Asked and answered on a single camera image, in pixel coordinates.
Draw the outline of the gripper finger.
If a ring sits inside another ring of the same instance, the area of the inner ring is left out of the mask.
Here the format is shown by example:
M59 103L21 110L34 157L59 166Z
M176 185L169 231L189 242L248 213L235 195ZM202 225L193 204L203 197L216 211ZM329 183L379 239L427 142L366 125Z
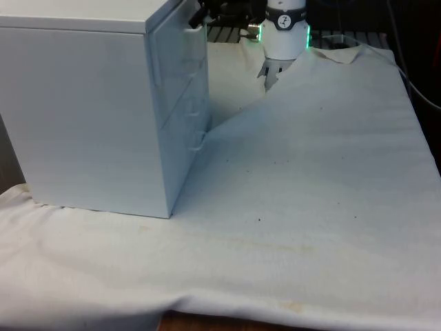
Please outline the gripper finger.
M193 14L193 16L188 21L188 24L191 28L197 28L200 25L203 25L205 17L209 15L209 10L212 2L209 0L200 0L198 1L199 9Z

